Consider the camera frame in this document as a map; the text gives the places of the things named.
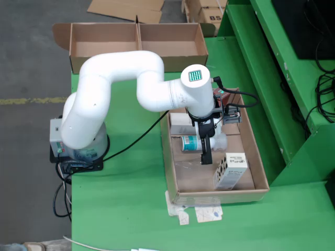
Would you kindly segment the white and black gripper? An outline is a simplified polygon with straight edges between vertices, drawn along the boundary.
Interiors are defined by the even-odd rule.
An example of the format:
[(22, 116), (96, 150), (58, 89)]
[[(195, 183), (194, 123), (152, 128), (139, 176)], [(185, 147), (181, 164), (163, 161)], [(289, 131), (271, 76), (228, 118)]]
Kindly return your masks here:
[(222, 131), (222, 118), (211, 118), (205, 122), (193, 122), (197, 138), (201, 138), (202, 154), (201, 164), (213, 163), (210, 147), (210, 138), (217, 137)]

